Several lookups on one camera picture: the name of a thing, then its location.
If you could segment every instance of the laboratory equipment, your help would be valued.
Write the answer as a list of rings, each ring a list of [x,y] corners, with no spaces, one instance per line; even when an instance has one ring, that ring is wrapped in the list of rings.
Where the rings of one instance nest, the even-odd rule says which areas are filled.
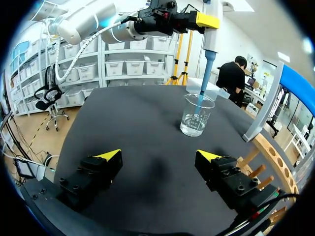
[[[181,131],[190,137],[198,137],[202,134],[208,122],[211,109],[215,107],[214,101],[206,96],[203,96],[203,99],[199,102],[200,96],[200,94],[187,94],[184,96],[186,107],[180,127]]]

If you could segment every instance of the office chair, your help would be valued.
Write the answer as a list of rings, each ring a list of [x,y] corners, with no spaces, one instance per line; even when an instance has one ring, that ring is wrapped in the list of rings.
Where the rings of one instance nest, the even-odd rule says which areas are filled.
[[[41,99],[37,94],[43,90],[44,96]],[[59,114],[56,108],[56,101],[61,98],[62,94],[63,92],[56,83],[55,65],[49,66],[45,72],[45,85],[39,88],[34,94],[34,97],[39,100],[36,103],[36,107],[42,111],[46,111],[47,109],[49,111],[50,119],[46,124],[46,130],[49,130],[49,123],[53,121],[56,131],[59,131],[57,124],[58,117],[66,117],[69,120],[69,116],[64,111],[60,111],[61,114]]]

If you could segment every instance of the tripod stand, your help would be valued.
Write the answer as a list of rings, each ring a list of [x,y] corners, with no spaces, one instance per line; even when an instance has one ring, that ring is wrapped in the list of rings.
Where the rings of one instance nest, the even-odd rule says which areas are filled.
[[[183,43],[183,34],[181,34],[180,37],[180,41],[179,41],[179,49],[176,55],[176,59],[175,59],[175,67],[174,67],[174,75],[167,81],[167,83],[165,85],[180,85],[179,81],[181,78],[183,78],[182,81],[182,85],[186,85],[187,84],[187,79],[188,79],[188,63],[189,63],[189,57],[190,57],[190,52],[191,52],[191,44],[192,44],[192,36],[193,36],[193,31],[190,31],[190,36],[189,36],[189,44],[188,44],[188,51],[187,51],[187,57],[186,57],[186,61],[185,63],[185,68],[184,71],[181,73],[180,77],[177,77],[177,69],[178,69],[178,60],[179,60],[179,56],[181,53],[181,47],[182,47],[182,43]]]
[[[177,77],[177,69],[178,69],[178,60],[179,60],[179,56],[181,54],[181,49],[182,49],[183,37],[184,37],[184,34],[181,34],[180,39],[179,39],[178,51],[177,51],[177,55],[175,59],[174,74],[173,76],[171,76],[171,78],[169,78],[169,80],[166,82],[165,85],[169,85],[169,84],[179,85],[178,77]]]

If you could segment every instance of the blue panel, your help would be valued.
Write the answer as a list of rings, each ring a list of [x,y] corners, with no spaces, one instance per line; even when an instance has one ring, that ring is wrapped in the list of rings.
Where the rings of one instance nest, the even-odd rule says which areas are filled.
[[[290,90],[315,116],[315,89],[299,73],[284,65],[280,84]]]

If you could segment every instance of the wooden peg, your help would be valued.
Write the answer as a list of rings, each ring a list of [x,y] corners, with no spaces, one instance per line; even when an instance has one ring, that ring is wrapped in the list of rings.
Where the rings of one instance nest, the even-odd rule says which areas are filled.
[[[268,184],[270,184],[274,180],[273,176],[269,176],[264,181],[262,181],[259,185],[257,185],[258,189],[266,187]]]
[[[239,167],[243,168],[244,166],[246,166],[257,156],[259,152],[260,150],[255,147],[255,149],[240,163]]]
[[[254,178],[256,176],[258,176],[261,172],[263,172],[266,169],[265,165],[261,165],[257,168],[257,170],[255,170],[254,172],[252,172],[249,177]]]
[[[273,222],[278,216],[285,214],[286,206],[278,210],[277,212],[273,213],[269,219]]]

